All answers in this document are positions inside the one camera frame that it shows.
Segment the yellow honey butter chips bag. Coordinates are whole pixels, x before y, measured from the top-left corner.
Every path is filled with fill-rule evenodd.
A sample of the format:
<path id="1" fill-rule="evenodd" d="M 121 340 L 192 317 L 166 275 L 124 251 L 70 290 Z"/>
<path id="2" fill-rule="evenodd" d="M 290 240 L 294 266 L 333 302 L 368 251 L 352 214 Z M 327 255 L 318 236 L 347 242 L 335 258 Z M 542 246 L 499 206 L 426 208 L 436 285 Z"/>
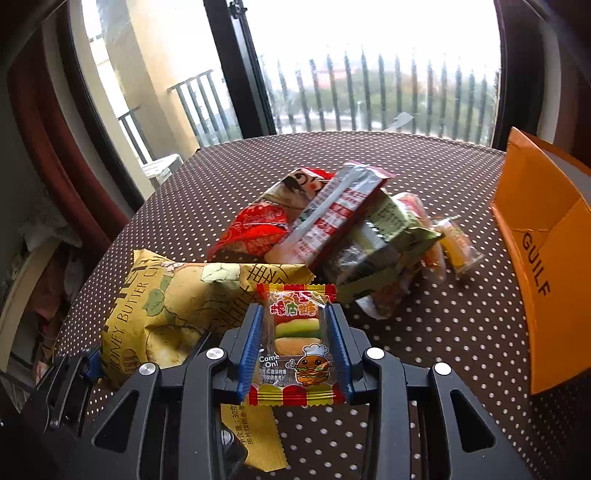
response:
<path id="1" fill-rule="evenodd" d="M 298 264 L 175 262 L 135 250 L 101 332 L 106 382 L 118 388 L 146 362 L 180 365 L 207 333 L 240 326 L 259 284 L 308 284 Z"/>

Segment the red spicy snack packet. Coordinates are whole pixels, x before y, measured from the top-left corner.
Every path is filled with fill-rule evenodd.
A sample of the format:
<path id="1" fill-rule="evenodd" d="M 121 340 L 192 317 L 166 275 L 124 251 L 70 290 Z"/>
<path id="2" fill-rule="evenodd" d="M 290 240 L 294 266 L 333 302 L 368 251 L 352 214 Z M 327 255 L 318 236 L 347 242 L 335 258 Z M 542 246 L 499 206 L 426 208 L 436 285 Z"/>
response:
<path id="1" fill-rule="evenodd" d="M 412 281 L 421 273 L 436 285 L 446 278 L 446 261 L 441 240 L 444 234 L 436 230 L 420 197 L 414 193 L 401 192 L 392 197 L 394 203 L 404 207 L 410 225 L 394 239 L 399 254 L 394 269 L 394 278 L 387 284 L 373 289 L 356 304 L 363 313 L 376 320 L 385 320 L 394 315 L 411 289 Z"/>

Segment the burger gummy candy packet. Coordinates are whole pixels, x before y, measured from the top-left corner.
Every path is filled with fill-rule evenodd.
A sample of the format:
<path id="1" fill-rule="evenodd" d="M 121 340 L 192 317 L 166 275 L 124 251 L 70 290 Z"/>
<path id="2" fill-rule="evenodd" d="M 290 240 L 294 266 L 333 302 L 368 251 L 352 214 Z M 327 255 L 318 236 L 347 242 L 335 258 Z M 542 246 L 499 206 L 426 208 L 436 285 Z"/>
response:
<path id="1" fill-rule="evenodd" d="M 260 284 L 263 327 L 247 402 L 252 406 L 342 404 L 329 350 L 332 284 Z"/>

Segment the green snack packet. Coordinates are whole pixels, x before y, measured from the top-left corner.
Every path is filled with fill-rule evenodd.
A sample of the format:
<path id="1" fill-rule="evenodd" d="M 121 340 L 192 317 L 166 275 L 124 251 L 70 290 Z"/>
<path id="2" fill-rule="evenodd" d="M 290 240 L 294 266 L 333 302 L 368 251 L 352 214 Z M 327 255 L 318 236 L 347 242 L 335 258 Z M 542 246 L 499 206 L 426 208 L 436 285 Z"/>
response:
<path id="1" fill-rule="evenodd" d="M 322 263 L 325 279 L 337 287 L 337 299 L 349 303 L 394 278 L 399 254 L 394 243 L 410 225 L 403 206 L 384 191 L 362 221 L 356 223 Z"/>

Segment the red cartoon face snack bag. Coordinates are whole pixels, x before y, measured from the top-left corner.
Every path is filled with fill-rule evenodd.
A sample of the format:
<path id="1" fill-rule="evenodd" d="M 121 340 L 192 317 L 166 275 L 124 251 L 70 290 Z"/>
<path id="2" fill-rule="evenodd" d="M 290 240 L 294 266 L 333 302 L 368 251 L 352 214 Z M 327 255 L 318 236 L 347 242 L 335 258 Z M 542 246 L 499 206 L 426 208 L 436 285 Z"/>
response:
<path id="1" fill-rule="evenodd" d="M 207 258 L 233 254 L 263 258 L 334 176 L 322 169 L 294 169 L 235 216 Z"/>

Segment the red silver snack packet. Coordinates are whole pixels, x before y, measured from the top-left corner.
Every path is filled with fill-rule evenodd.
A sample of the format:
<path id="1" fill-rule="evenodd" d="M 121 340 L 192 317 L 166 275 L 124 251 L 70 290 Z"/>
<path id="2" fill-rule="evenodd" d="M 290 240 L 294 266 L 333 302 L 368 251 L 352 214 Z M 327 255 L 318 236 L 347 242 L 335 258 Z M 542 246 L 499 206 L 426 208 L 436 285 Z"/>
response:
<path id="1" fill-rule="evenodd" d="M 264 256 L 270 264 L 303 264 L 315 271 L 378 199 L 394 173 L 349 161 L 308 203 L 290 231 Z"/>

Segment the brown polka dot tablecloth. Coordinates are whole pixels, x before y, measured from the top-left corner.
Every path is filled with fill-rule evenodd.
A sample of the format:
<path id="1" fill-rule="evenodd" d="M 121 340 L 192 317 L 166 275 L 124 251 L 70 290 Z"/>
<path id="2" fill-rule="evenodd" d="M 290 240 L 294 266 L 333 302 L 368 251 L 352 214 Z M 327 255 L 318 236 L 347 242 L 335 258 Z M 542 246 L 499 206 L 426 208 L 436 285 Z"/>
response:
<path id="1" fill-rule="evenodd" d="M 393 174 L 387 189 L 420 198 L 433 217 L 458 216 L 482 260 L 465 277 L 420 275 L 391 320 L 356 304 L 346 317 L 406 363 L 449 363 L 492 414 L 539 479 L 590 475 L 590 381 L 530 391 L 529 335 L 517 275 L 490 209 L 501 152 L 394 133 L 260 137 L 197 151 L 144 203 L 78 294 L 59 354 L 100 342 L 137 250 L 202 262 L 238 215 L 273 230 L 293 221 L 346 162 Z"/>

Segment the small yellow wrapped pastry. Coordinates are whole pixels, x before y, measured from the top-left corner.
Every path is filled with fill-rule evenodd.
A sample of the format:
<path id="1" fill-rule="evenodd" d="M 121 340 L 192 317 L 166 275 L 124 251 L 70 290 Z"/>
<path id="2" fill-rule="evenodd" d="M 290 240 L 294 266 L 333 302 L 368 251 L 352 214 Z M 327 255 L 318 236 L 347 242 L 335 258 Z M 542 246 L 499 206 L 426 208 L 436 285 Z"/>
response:
<path id="1" fill-rule="evenodd" d="M 467 274 L 484 259 L 484 254 L 475 247 L 454 218 L 436 220 L 434 227 L 443 235 L 440 243 L 458 276 Z"/>

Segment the white air conditioner unit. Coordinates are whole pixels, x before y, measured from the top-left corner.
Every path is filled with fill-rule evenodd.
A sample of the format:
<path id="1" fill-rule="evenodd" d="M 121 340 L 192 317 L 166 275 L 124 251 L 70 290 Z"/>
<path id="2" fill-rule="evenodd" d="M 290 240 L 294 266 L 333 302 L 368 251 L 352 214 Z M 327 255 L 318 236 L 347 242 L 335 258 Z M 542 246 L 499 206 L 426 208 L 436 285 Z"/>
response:
<path id="1" fill-rule="evenodd" d="M 183 159 L 176 153 L 152 160 L 141 169 L 152 187 L 157 190 L 183 164 Z"/>

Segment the dark red left curtain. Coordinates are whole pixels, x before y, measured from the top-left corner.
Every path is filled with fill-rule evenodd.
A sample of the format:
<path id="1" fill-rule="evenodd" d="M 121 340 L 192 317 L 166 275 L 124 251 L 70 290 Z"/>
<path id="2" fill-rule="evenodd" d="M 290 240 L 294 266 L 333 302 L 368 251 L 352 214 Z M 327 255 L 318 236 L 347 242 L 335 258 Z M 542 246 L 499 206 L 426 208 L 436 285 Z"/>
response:
<path id="1" fill-rule="evenodd" d="M 60 213 L 99 259 L 129 219 L 84 159 L 50 78 L 41 32 L 19 52 L 7 73 L 15 121 L 31 162 Z"/>

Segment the dark red curtain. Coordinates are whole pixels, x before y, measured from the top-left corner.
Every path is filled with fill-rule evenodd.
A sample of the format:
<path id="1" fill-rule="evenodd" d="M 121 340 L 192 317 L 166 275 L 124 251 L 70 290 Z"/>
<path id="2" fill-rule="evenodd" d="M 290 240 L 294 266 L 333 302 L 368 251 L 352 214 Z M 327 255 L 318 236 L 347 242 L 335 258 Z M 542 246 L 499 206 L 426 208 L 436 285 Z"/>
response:
<path id="1" fill-rule="evenodd" d="M 590 3 L 496 1 L 500 96 L 493 147 L 515 127 L 590 164 Z"/>
<path id="2" fill-rule="evenodd" d="M 19 52 L 7 73 L 15 121 L 31 162 L 60 213 L 99 259 L 129 219 L 84 159 L 50 78 L 41 32 Z"/>

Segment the orange cardboard box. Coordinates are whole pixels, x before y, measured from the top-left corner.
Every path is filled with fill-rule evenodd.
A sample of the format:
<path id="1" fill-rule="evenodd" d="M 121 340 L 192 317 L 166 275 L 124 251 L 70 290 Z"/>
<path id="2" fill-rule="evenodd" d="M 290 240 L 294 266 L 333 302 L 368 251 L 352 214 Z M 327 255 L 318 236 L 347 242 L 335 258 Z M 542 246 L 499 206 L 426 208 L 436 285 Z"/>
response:
<path id="1" fill-rule="evenodd" d="M 531 391 L 590 368 L 590 169 L 512 129 L 492 211 L 517 275 Z"/>

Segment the balcony metal railing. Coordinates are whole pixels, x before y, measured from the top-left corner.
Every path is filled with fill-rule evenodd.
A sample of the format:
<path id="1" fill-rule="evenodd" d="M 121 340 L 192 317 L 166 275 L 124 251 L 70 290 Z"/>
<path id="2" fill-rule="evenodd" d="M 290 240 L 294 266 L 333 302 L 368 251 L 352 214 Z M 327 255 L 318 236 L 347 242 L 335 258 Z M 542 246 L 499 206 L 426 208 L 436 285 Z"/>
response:
<path id="1" fill-rule="evenodd" d="M 399 58 L 387 65 L 382 55 L 359 62 L 344 55 L 324 63 L 314 59 L 304 71 L 283 72 L 262 65 L 266 98 L 276 133 L 316 131 L 397 131 L 492 146 L 498 112 L 500 72 L 481 79 L 457 67 L 450 73 L 415 61 L 403 71 Z M 225 81 L 207 70 L 166 89 L 176 97 L 197 147 L 242 139 Z M 118 117 L 140 165 L 155 160 L 140 124 L 140 106 Z"/>

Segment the dark red right curtain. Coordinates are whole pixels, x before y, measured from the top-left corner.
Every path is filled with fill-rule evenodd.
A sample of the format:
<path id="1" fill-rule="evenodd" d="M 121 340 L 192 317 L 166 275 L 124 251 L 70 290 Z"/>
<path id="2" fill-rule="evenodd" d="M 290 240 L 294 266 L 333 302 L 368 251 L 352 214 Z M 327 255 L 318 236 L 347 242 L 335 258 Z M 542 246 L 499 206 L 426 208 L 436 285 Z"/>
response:
<path id="1" fill-rule="evenodd" d="M 590 3 L 496 1 L 500 96 L 493 147 L 515 127 L 590 164 Z"/>

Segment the black window frame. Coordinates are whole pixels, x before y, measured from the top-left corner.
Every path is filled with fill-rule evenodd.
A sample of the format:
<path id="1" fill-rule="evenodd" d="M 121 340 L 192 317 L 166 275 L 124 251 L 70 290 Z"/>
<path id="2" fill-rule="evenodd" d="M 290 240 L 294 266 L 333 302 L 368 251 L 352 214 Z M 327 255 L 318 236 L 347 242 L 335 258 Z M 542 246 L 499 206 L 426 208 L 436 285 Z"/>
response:
<path id="1" fill-rule="evenodd" d="M 242 137 L 276 135 L 243 2 L 204 0 L 204 9 Z"/>

